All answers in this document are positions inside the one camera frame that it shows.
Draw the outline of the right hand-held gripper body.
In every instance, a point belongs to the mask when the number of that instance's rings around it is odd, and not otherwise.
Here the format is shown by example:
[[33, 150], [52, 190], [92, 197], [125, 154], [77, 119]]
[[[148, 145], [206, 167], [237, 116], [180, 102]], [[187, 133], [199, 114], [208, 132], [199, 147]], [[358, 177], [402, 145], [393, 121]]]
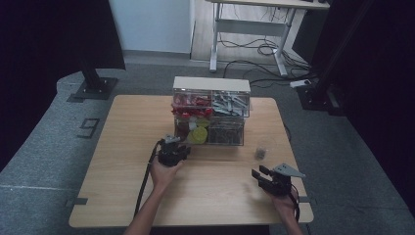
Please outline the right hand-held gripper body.
[[289, 166], [279, 164], [270, 169], [271, 179], [266, 179], [259, 187], [274, 196], [287, 196], [292, 191], [292, 178], [304, 178], [304, 174]]

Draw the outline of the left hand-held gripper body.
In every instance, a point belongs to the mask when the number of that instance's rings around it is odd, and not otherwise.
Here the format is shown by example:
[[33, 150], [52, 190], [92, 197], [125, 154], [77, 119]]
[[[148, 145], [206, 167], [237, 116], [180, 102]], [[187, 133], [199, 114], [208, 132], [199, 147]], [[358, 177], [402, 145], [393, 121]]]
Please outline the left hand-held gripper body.
[[159, 150], [158, 157], [159, 162], [162, 165], [172, 167], [176, 166], [179, 162], [178, 148], [183, 146], [180, 144], [180, 138], [166, 134], [161, 141], [161, 149]]

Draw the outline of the clear glass cup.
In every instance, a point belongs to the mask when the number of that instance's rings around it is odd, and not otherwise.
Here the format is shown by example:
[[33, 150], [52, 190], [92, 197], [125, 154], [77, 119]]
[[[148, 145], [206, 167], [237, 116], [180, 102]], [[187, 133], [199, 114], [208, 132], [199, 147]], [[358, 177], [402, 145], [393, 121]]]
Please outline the clear glass cup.
[[265, 160], [274, 149], [274, 141], [268, 138], [261, 138], [255, 147], [254, 158], [256, 160]]

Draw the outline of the pile of dark packets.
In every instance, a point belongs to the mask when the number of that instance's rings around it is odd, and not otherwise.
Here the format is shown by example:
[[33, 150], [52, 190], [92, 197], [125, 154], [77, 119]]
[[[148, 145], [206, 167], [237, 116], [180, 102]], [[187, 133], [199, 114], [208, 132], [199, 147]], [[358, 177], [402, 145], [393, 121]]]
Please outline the pile of dark packets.
[[207, 142], [215, 145], [242, 146], [244, 125], [239, 122], [214, 122], [208, 128]]

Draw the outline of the clear acrylic drawer organizer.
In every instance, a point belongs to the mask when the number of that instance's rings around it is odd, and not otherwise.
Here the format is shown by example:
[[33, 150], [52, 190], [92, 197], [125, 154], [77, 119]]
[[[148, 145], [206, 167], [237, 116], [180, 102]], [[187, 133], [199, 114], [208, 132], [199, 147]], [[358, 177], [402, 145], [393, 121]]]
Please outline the clear acrylic drawer organizer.
[[[173, 81], [173, 88], [172, 88], [173, 96], [177, 93], [191, 93], [191, 94], [202, 94], [202, 95], [209, 95], [212, 100], [212, 94], [217, 91], [230, 91], [230, 92], [241, 92], [241, 93], [249, 93], [250, 100], [251, 100], [251, 88], [250, 83], [244, 79], [231, 79], [231, 78], [210, 78], [210, 77], [188, 77], [188, 76], [176, 76]], [[194, 121], [198, 118], [202, 117], [177, 117], [174, 116], [174, 131], [176, 133], [176, 123], [179, 120], [183, 121]], [[210, 117], [205, 117], [210, 121], [210, 124], [214, 122], [239, 122], [244, 125], [244, 132], [245, 132], [245, 121], [247, 117], [219, 117], [213, 114]], [[207, 145], [208, 138], [204, 144], [193, 144], [193, 145]]]

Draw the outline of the person's right hand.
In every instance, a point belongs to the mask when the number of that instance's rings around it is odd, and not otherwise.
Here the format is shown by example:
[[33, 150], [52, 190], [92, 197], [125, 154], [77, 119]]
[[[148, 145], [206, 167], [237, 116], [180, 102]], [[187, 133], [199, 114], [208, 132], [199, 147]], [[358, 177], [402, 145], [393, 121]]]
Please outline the person's right hand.
[[296, 219], [296, 201], [298, 195], [295, 190], [292, 190], [287, 196], [270, 195], [271, 202], [277, 211], [283, 224], [295, 224]]

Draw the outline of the person's left hand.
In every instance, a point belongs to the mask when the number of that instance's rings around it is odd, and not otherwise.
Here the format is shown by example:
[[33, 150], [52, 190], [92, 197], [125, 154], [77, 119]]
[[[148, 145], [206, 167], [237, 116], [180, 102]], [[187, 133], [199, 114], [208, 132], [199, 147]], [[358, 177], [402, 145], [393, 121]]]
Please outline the person's left hand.
[[162, 196], [167, 187], [174, 179], [178, 170], [184, 165], [181, 161], [175, 166], [165, 166], [159, 162], [158, 159], [154, 159], [151, 166], [151, 176], [153, 181], [153, 193]]

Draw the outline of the large yellow-green round capsule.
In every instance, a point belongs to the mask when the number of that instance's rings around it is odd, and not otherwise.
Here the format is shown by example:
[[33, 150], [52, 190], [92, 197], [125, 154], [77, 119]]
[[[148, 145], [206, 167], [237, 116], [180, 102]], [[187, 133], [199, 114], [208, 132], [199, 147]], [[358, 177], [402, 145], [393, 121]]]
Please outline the large yellow-green round capsule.
[[193, 144], [204, 144], [208, 137], [208, 131], [201, 126], [191, 130], [188, 134], [188, 141]]

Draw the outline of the pile of red packets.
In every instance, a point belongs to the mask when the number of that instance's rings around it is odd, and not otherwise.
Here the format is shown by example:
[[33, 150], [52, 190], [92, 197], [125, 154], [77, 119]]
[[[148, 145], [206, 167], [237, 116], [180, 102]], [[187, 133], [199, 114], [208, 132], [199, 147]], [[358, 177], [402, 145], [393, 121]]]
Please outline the pile of red packets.
[[208, 118], [213, 114], [209, 95], [177, 93], [172, 99], [172, 113], [180, 118]]

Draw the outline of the pile of grey packets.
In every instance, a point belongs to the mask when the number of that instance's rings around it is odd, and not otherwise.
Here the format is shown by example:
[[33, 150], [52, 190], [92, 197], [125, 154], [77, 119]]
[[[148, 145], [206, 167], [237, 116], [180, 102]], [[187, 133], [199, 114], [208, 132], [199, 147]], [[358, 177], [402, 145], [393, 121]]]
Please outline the pile of grey packets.
[[212, 94], [211, 106], [219, 117], [248, 118], [250, 104], [249, 93], [217, 91]]

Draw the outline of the black tape digit marker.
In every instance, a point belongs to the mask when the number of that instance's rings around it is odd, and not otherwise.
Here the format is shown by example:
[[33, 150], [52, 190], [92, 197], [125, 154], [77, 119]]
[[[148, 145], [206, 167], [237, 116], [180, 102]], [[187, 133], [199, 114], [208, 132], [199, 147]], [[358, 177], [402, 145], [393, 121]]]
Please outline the black tape digit marker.
[[86, 118], [79, 127], [76, 136], [82, 139], [91, 139], [98, 128], [99, 122], [98, 118]]

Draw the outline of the black curtain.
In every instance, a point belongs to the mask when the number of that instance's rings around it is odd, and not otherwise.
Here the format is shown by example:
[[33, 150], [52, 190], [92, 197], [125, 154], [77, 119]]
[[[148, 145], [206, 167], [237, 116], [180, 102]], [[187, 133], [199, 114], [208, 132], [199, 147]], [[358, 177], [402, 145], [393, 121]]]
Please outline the black curtain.
[[124, 68], [110, 0], [0, 0], [0, 171], [49, 108], [60, 78]]
[[327, 0], [314, 54], [341, 107], [415, 216], [415, 0]]

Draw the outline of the white-framed desk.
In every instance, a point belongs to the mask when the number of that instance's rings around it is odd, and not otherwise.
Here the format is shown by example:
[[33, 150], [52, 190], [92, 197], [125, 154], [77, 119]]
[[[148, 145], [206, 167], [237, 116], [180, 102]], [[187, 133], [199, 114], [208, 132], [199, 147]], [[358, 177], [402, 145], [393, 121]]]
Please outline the white-framed desk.
[[[320, 10], [326, 11], [330, 4], [326, 0], [207, 0], [215, 5], [213, 10], [213, 40], [210, 49], [209, 71], [216, 72], [217, 68], [217, 42], [218, 33], [235, 33], [249, 35], [277, 36], [280, 43], [274, 50], [274, 59], [276, 61], [279, 73], [287, 76], [284, 58], [282, 56], [294, 16], [297, 9], [303, 10]], [[288, 18], [283, 23], [264, 23], [242, 20], [228, 20], [220, 17], [220, 10], [223, 4], [247, 5], [247, 6], [264, 6], [285, 8], [288, 10]]]

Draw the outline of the black box under desk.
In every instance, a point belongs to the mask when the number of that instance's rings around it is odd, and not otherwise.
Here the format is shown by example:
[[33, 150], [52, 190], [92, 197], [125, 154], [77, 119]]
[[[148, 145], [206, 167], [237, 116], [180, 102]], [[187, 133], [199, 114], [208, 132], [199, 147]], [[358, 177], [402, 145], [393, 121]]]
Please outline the black box under desk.
[[326, 19], [326, 13], [306, 10], [292, 49], [306, 62], [312, 63], [314, 52]]

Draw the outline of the black stand with base plate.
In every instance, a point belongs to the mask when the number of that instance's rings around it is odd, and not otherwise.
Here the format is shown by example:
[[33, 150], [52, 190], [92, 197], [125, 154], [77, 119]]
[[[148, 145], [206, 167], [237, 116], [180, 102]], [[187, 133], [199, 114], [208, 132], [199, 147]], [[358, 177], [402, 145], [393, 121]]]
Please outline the black stand with base plate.
[[317, 57], [311, 68], [319, 81], [297, 88], [304, 110], [341, 113], [336, 97], [329, 92], [334, 72], [345, 49], [374, 0], [334, 0], [317, 43]]
[[77, 55], [80, 71], [84, 81], [75, 93], [68, 97], [70, 103], [82, 103], [84, 100], [108, 100], [112, 94], [117, 78], [100, 77], [96, 69], [88, 62], [87, 57], [79, 52]]

